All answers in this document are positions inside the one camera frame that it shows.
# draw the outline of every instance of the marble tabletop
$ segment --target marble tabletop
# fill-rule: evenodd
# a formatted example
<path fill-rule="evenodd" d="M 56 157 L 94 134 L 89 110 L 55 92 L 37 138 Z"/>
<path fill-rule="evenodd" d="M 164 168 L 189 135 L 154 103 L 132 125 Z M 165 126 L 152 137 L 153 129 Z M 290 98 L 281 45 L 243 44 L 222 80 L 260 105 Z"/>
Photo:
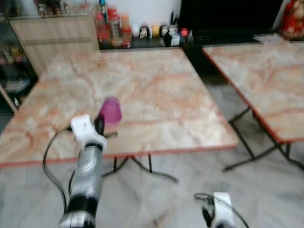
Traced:
<path fill-rule="evenodd" d="M 0 165 L 41 163 L 73 116 L 94 119 L 107 96 L 121 103 L 117 138 L 104 157 L 232 148 L 237 138 L 179 48 L 107 51 L 54 59 L 0 137 Z M 49 162 L 75 160 L 62 133 Z"/>
<path fill-rule="evenodd" d="M 203 51 L 281 143 L 304 140 L 304 43 Z"/>

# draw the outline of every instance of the purple cup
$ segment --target purple cup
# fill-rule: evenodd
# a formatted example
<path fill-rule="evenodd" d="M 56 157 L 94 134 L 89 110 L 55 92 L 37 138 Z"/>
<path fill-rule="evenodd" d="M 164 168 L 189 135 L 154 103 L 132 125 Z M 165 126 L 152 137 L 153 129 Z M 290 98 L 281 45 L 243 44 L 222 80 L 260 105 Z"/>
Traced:
<path fill-rule="evenodd" d="M 109 96 L 104 100 L 104 103 L 99 111 L 98 117 L 104 117 L 104 124 L 114 125 L 121 121 L 122 111 L 120 109 L 119 100 L 114 96 Z"/>

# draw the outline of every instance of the wooden cabinet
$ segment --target wooden cabinet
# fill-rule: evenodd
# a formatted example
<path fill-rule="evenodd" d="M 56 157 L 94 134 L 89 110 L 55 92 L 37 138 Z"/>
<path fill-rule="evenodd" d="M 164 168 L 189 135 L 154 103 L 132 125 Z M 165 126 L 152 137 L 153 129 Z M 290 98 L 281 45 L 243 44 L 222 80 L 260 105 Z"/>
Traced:
<path fill-rule="evenodd" d="M 83 16 L 14 19 L 10 23 L 38 77 L 58 54 L 99 50 L 96 7 Z"/>

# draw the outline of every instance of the tiled floor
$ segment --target tiled floor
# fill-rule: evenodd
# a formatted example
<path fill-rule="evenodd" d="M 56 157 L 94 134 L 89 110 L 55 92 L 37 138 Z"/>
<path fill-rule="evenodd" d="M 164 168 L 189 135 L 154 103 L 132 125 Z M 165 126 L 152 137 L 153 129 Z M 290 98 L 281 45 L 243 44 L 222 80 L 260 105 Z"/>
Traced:
<path fill-rule="evenodd" d="M 227 119 L 245 108 L 227 85 L 208 86 Z M 271 143 L 250 114 L 238 122 L 255 151 Z M 303 161 L 304 144 L 292 146 Z M 304 227 L 304 173 L 286 163 L 278 152 L 228 173 L 221 169 L 247 158 L 242 145 L 235 150 L 153 156 L 153 168 L 180 179 L 178 184 L 151 176 L 129 162 L 103 182 L 97 210 L 98 228 L 204 228 L 196 192 L 226 191 L 251 228 Z M 147 164 L 147 158 L 141 158 Z M 105 168 L 110 169 L 110 161 Z M 74 163 L 52 165 L 67 183 Z M 60 194 L 41 167 L 0 171 L 0 227 L 53 228 L 62 215 Z M 238 228 L 244 226 L 236 219 Z"/>

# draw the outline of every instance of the black television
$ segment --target black television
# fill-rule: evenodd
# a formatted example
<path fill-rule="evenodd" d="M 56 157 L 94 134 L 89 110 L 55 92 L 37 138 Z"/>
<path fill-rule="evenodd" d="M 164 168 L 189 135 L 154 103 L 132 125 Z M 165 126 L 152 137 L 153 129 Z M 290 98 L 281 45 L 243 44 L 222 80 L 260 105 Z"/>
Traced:
<path fill-rule="evenodd" d="M 271 31 L 283 0 L 182 0 L 180 28 L 199 35 L 260 34 Z"/>

